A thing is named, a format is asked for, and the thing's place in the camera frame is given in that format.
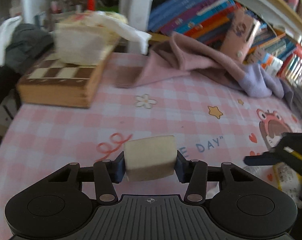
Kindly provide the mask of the orange white medicine boxes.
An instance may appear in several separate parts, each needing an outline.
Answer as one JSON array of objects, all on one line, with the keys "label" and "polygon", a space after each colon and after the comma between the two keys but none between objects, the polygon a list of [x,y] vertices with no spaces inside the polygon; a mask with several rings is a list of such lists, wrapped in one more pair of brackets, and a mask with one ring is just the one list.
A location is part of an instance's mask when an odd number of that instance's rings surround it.
[{"label": "orange white medicine boxes", "polygon": [[250,64],[259,64],[272,77],[276,77],[283,65],[282,60],[267,53],[267,51],[261,47],[256,47],[255,50],[247,56],[246,61]]}]

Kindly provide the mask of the pile of clothes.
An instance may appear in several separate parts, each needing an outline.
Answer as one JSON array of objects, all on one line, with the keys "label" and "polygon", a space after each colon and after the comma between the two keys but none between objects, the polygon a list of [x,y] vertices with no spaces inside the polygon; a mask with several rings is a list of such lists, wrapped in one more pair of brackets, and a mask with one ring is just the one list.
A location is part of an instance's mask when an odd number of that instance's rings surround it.
[{"label": "pile of clothes", "polygon": [[19,79],[54,45],[50,33],[23,23],[21,16],[0,26],[0,104]]}]

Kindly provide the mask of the cream tissue pack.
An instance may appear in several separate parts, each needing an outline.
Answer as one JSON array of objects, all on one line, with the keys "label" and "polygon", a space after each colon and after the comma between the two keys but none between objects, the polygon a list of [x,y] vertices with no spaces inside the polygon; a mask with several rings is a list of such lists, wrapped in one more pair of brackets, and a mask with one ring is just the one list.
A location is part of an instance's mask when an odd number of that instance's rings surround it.
[{"label": "cream tissue pack", "polygon": [[149,33],[128,24],[125,16],[109,11],[73,14],[55,24],[55,51],[64,63],[95,66],[114,50],[121,38],[137,42],[148,52]]}]

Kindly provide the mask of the pink purple cloth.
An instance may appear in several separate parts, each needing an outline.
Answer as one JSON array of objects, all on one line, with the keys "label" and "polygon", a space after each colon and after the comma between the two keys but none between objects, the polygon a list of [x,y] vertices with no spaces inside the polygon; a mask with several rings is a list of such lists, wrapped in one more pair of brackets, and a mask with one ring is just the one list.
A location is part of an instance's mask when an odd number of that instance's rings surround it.
[{"label": "pink purple cloth", "polygon": [[177,33],[152,46],[143,67],[120,67],[115,85],[133,88],[188,76],[193,71],[252,98],[274,95],[292,107],[294,92],[286,81],[272,77],[257,63],[238,63],[218,50]]}]

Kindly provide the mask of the small white dropper bottle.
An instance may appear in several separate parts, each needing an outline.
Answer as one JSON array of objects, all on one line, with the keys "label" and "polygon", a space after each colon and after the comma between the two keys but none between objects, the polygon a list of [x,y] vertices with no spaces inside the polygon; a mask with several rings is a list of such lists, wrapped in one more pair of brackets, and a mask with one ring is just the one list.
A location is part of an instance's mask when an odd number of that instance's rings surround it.
[{"label": "small white dropper bottle", "polygon": [[302,176],[288,165],[279,163],[273,166],[245,166],[243,169],[286,193],[302,209],[302,201],[299,199]]}]

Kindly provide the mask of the wooden chess board box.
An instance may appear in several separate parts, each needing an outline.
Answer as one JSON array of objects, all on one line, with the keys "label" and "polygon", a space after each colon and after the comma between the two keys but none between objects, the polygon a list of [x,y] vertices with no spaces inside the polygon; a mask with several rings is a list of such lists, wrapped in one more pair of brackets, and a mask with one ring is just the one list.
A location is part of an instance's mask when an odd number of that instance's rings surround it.
[{"label": "wooden chess board box", "polygon": [[23,103],[90,108],[104,67],[118,45],[115,38],[103,50],[96,66],[63,63],[54,49],[49,50],[22,76],[17,91]]}]

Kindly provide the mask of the pink cylindrical holder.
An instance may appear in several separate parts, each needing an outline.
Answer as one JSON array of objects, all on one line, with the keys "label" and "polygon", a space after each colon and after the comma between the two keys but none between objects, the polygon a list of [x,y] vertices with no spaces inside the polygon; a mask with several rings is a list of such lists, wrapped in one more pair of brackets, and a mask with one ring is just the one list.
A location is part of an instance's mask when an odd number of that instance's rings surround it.
[{"label": "pink cylindrical holder", "polygon": [[253,44],[260,25],[260,21],[248,15],[243,8],[236,10],[220,47],[220,52],[242,63]]}]

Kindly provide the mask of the row of blue books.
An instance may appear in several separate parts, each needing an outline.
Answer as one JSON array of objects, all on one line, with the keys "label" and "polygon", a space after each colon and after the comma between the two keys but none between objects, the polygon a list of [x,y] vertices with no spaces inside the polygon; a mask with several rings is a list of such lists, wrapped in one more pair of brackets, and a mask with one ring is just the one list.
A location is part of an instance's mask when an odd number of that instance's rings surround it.
[{"label": "row of blue books", "polygon": [[151,10],[147,30],[170,36],[199,37],[201,30],[241,7],[234,0],[165,0]]}]

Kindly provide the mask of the red dictionary books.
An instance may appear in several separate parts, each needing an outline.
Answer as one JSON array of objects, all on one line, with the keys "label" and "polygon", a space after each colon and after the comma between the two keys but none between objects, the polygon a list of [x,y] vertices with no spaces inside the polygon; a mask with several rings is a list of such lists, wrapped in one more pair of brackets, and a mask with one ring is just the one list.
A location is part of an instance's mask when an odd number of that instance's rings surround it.
[{"label": "red dictionary books", "polygon": [[286,79],[291,83],[302,84],[302,45],[297,44],[296,48],[286,57],[277,77]]}]

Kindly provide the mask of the pink checked tablecloth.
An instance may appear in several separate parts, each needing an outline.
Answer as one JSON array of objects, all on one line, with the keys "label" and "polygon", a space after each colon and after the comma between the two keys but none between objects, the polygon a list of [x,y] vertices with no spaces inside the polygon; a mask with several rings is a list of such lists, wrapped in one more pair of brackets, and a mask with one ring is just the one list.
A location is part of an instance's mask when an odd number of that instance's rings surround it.
[{"label": "pink checked tablecloth", "polygon": [[11,237],[4,208],[12,196],[66,164],[115,159],[128,139],[173,135],[187,159],[243,167],[245,156],[267,150],[258,110],[278,113],[292,131],[302,130],[285,101],[250,98],[196,72],[115,87],[118,67],[143,63],[142,56],[112,55],[88,109],[22,105],[0,146],[0,239]]}]

